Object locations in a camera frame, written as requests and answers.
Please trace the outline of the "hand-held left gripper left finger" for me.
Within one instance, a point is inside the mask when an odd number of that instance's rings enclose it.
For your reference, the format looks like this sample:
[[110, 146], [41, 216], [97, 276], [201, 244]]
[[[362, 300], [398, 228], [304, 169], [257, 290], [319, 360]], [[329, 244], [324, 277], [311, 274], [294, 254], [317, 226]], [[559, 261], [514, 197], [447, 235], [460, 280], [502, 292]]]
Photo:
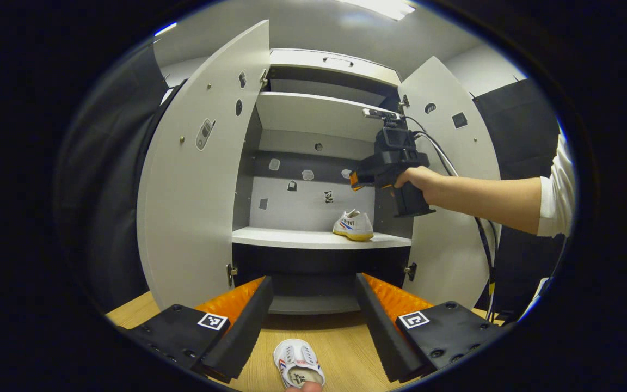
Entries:
[[229, 383], [242, 372], [274, 297], [263, 276], [191, 308], [170, 305], [124, 334], [186, 371]]

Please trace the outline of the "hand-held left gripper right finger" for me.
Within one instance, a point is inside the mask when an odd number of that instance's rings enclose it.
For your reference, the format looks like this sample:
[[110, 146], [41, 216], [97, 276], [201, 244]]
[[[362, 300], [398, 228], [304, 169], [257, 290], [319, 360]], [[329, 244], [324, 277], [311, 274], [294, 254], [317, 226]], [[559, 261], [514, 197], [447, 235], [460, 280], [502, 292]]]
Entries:
[[355, 293], [390, 382], [430, 375], [505, 334], [456, 301], [433, 305], [366, 273], [356, 274]]

